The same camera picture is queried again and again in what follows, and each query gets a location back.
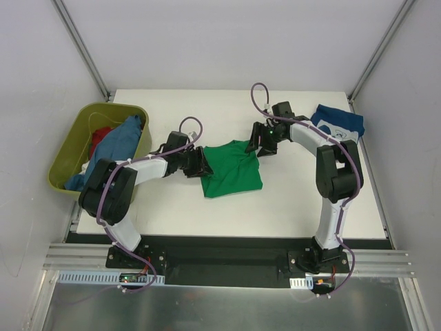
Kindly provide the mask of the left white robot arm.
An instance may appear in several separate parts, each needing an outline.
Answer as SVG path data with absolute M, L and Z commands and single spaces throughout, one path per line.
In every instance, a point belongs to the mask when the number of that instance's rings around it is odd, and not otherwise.
M 130 268 L 145 262 L 141 235 L 130 220 L 129 209 L 135 188 L 181 170 L 188 178 L 213 174 L 202 147 L 188 135 L 173 131 L 153 153 L 135 160 L 100 159 L 79 196 L 79 205 L 101 225 L 112 243 L 123 250 L 121 258 Z

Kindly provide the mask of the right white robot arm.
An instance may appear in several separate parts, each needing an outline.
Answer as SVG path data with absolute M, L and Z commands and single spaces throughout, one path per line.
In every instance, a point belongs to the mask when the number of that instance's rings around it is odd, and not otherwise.
M 255 122 L 246 152 L 258 157 L 275 155 L 278 143 L 297 143 L 316 158 L 316 187 L 322 197 L 318 229 L 298 266 L 326 272 L 343 251 L 341 230 L 351 202 L 363 185 L 357 143 L 339 140 L 317 128 L 307 117 L 296 116 L 289 102 L 260 111 L 266 122 Z

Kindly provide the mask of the green t shirt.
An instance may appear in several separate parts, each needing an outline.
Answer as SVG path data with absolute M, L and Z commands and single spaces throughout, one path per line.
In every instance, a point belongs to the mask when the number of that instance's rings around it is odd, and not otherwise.
M 212 174 L 201 178 L 205 198 L 261 190 L 263 182 L 254 151 L 246 152 L 247 141 L 233 140 L 222 146 L 203 149 Z

